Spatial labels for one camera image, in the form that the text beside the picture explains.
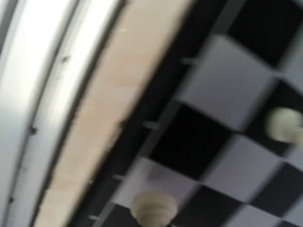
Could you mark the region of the white bishop first row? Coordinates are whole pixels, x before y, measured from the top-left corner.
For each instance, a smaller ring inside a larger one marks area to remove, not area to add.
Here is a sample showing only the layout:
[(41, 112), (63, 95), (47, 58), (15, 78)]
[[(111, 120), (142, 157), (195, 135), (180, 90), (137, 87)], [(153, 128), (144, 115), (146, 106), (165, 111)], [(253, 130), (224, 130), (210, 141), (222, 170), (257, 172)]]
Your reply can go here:
[(132, 217), (142, 227), (166, 227), (177, 212), (175, 198), (162, 192), (142, 192), (133, 198), (130, 206)]

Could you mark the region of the black and silver chessboard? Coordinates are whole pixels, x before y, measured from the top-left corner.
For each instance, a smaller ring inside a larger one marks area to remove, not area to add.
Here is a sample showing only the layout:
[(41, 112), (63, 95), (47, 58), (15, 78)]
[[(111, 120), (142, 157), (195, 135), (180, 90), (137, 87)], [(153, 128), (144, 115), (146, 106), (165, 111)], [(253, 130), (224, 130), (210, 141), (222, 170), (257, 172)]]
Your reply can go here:
[(171, 227), (300, 227), (303, 151), (271, 139), (303, 113), (303, 3), (230, 0), (96, 227), (136, 227), (142, 192), (172, 195)]

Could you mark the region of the white pawn second row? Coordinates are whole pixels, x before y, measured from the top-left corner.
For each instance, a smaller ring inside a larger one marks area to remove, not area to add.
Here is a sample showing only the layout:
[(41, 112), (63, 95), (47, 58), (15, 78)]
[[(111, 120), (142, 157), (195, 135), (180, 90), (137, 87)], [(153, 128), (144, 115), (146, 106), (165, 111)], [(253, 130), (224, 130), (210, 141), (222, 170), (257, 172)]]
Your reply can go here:
[(303, 114), (297, 110), (276, 107), (266, 117), (266, 134), (278, 142), (290, 143), (303, 150)]

